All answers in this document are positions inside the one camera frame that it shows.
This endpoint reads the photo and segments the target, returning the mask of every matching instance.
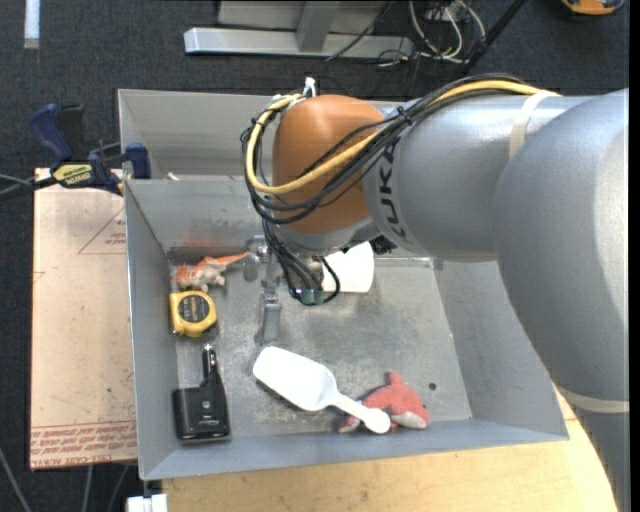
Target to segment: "tape measure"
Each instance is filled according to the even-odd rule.
[[[200,290],[169,294],[169,312],[173,333],[198,338],[218,321],[213,299]]]

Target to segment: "scoop handle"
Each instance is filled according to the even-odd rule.
[[[386,412],[381,409],[370,409],[341,393],[336,393],[335,402],[332,405],[363,421],[367,428],[376,434],[384,434],[391,428],[391,419]]]

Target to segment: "yellow cable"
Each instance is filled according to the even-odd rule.
[[[471,82],[468,84],[463,84],[458,87],[455,87],[450,91],[445,92],[441,96],[438,96],[436,99],[431,101],[431,103],[429,103],[426,106],[434,105],[435,103],[438,103],[441,100],[451,98],[459,94],[464,94],[466,92],[487,90],[487,89],[498,89],[498,90],[504,90],[509,92],[515,92],[517,94],[525,94],[525,95],[536,94],[541,90],[541,89],[538,89],[537,87],[532,87],[530,85],[524,85],[524,84],[519,84],[515,82],[508,82],[505,80],[482,80],[479,82]],[[258,118],[258,121],[256,122],[253,129],[251,130],[249,141],[247,143],[245,167],[246,167],[247,179],[249,183],[254,189],[256,189],[259,192],[263,192],[265,194],[281,195],[281,194],[286,194],[287,192],[291,192],[293,190],[297,190],[300,187],[303,187],[304,185],[306,185],[307,183],[310,183],[316,180],[317,178],[330,173],[331,171],[333,171],[334,169],[342,165],[345,161],[348,161],[354,156],[356,156],[360,152],[360,150],[363,149],[376,136],[376,133],[369,135],[368,137],[364,138],[357,144],[354,144],[353,146],[346,149],[339,155],[336,155],[331,160],[324,162],[323,164],[319,165],[309,173],[305,174],[304,176],[301,176],[300,178],[294,181],[290,181],[289,183],[285,183],[284,185],[279,185],[279,186],[264,185],[260,183],[256,178],[255,167],[253,165],[254,164],[253,154],[255,151],[256,143],[258,141],[258,137],[264,129],[263,123],[272,114],[270,110],[283,109],[287,105],[289,105],[290,103],[292,103],[293,101],[299,98],[300,98],[300,95],[295,94],[293,96],[286,96],[283,99],[272,103],[269,106],[269,111],[265,111]]]

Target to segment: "cardboard sheet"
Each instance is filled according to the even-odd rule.
[[[137,457],[124,200],[34,200],[32,469]]]

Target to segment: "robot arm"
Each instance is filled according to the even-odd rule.
[[[288,280],[314,287],[321,257],[381,236],[445,261],[496,260],[625,506],[628,90],[561,97],[479,77],[386,113],[331,95],[274,103],[245,138],[247,184]],[[267,185],[260,134],[278,113]]]

